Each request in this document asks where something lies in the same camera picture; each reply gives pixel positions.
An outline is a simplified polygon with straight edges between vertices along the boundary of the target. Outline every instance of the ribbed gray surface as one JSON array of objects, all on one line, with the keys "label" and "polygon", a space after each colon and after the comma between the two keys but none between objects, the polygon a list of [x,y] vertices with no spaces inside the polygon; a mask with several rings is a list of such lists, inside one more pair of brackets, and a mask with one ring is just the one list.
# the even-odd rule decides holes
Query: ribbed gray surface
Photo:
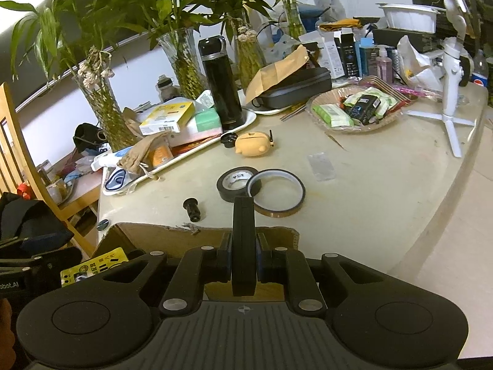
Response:
[{"label": "ribbed gray surface", "polygon": [[[31,369],[48,368],[36,364]],[[144,349],[106,369],[383,368],[354,357],[336,341],[324,321],[298,316],[284,302],[203,302],[199,310],[190,316],[164,321]],[[441,369],[456,367],[443,366]]]}]

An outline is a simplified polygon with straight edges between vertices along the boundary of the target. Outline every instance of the thermos bottle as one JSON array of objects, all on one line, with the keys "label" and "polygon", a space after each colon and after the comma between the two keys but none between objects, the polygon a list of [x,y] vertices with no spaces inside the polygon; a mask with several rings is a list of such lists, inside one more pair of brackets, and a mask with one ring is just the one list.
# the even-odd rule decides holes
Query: thermos bottle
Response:
[{"label": "thermos bottle", "polygon": [[226,40],[223,36],[202,39],[199,41],[199,53],[223,131],[243,125],[245,120],[226,52]]}]

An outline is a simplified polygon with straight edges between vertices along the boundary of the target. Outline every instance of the pepsi label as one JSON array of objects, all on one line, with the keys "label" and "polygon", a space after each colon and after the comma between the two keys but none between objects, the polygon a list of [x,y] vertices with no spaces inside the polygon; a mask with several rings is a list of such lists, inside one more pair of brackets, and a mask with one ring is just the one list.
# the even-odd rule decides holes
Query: pepsi label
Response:
[{"label": "pepsi label", "polygon": [[485,78],[483,75],[480,75],[479,73],[472,74],[471,82],[475,83],[476,85],[484,86],[485,88],[487,88],[488,86],[488,78]]}]

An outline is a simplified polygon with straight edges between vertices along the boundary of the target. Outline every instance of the tile floor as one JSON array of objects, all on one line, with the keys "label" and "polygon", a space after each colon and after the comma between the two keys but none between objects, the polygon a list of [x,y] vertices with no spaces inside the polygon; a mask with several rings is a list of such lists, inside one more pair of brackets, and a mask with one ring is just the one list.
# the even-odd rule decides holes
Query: tile floor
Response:
[{"label": "tile floor", "polygon": [[454,215],[414,284],[457,304],[469,322],[461,357],[493,356],[493,123]]}]

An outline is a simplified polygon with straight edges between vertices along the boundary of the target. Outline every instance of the round basket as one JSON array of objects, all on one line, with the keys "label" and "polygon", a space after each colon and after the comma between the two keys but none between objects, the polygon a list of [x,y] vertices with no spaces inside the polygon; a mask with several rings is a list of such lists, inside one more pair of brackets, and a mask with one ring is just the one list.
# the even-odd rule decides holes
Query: round basket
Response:
[{"label": "round basket", "polygon": [[344,88],[337,88],[329,92],[322,93],[308,100],[305,110],[310,116],[311,120],[315,122],[319,127],[321,127],[324,132],[338,133],[338,134],[357,134],[357,133],[375,131],[376,129],[382,128],[394,122],[402,115],[402,111],[397,110],[396,112],[386,115],[384,118],[382,118],[378,122],[375,122],[374,124],[365,125],[361,127],[354,126],[354,127],[331,128],[313,110],[313,107],[317,105],[326,105],[326,104],[339,105],[342,97],[348,97],[359,92],[364,92],[367,88],[368,87],[354,85],[354,86],[347,86]]}]

